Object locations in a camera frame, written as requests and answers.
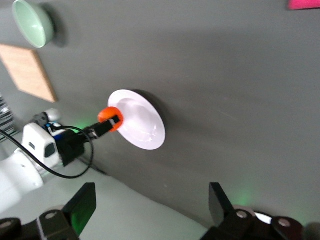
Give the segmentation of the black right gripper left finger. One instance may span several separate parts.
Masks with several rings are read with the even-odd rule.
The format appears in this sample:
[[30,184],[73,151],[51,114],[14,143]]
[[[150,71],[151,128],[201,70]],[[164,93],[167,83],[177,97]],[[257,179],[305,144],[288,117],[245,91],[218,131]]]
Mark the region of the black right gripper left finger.
[[87,182],[62,208],[62,212],[75,233],[80,236],[96,208],[96,185],[94,182]]

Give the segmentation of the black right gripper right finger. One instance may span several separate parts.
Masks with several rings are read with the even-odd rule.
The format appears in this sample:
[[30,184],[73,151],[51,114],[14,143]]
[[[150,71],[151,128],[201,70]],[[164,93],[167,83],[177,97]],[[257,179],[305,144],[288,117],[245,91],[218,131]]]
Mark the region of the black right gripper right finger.
[[239,221],[235,208],[218,182],[209,184],[208,206],[215,227],[230,227]]

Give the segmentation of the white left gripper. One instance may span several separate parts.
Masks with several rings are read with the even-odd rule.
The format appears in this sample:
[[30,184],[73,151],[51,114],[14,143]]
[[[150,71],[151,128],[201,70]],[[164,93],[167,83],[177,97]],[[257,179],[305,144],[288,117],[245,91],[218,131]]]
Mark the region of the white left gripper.
[[[121,122],[118,115],[103,122],[95,123],[84,129],[90,138],[100,138]],[[60,154],[55,139],[36,123],[29,123],[23,128],[22,146],[48,168],[56,167],[60,162]]]

